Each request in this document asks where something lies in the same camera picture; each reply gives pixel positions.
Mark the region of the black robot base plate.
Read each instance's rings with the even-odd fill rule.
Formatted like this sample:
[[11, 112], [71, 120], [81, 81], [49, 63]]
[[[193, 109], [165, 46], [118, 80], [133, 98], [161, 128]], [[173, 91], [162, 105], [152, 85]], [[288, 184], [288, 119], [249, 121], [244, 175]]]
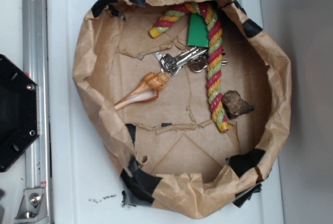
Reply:
[[38, 85], [1, 55], [1, 172], [39, 136]]

